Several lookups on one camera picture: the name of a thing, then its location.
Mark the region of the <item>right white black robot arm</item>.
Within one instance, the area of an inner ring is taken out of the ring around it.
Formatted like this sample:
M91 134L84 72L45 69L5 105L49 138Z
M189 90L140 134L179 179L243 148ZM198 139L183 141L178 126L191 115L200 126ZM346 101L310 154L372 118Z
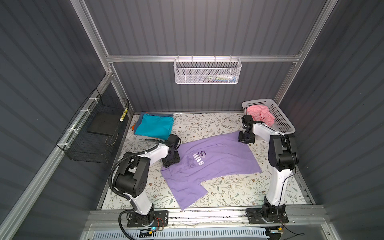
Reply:
M253 144L256 137L269 143L268 161L272 166L272 176L261 217L266 223L282 223L286 213L285 193L288 179L294 176L299 163L295 136L277 132L264 122L255 121L251 115L242 117L242 128L244 131L238 137L240 143Z

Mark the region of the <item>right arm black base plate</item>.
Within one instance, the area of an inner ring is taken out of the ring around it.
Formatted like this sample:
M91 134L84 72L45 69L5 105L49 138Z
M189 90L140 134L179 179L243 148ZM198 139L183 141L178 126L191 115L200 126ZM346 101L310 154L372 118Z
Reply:
M247 208L245 214L250 224L287 224L289 222L285 212L269 213L262 208Z

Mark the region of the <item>white plastic laundry basket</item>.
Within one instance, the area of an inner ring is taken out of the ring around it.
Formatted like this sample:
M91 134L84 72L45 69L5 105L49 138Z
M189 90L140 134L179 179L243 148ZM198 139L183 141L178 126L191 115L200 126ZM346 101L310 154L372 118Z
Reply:
M269 112L275 117L274 124L271 126L275 131L282 134L294 134L296 129L280 107L272 99L251 100L242 103L244 114L250 106L262 105L269 109Z

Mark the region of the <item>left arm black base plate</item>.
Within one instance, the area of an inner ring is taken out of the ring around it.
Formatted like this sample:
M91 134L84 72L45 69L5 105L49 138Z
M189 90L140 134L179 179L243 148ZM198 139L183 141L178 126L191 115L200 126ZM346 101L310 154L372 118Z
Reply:
M129 211L126 216L128 228L139 227L166 227L168 225L168 211L150 211L148 215L140 215L133 210Z

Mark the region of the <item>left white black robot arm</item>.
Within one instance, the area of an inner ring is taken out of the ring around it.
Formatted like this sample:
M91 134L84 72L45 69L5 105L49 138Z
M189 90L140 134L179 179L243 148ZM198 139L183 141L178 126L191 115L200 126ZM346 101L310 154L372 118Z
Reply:
M154 212L153 203L145 195L150 166L157 162L161 162L164 168L178 164L181 139L171 134L167 140L145 141L154 146L138 153L125 153L112 167L108 185L115 195L130 202L137 215L149 217Z

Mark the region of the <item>purple printed t shirt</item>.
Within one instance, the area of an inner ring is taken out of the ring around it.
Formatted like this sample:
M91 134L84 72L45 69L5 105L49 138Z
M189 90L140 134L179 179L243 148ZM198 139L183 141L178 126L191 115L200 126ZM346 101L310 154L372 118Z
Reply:
M184 210L207 194L202 182L229 175L261 173L247 144L238 140L239 132L217 135L178 148L180 162L161 169L179 207Z

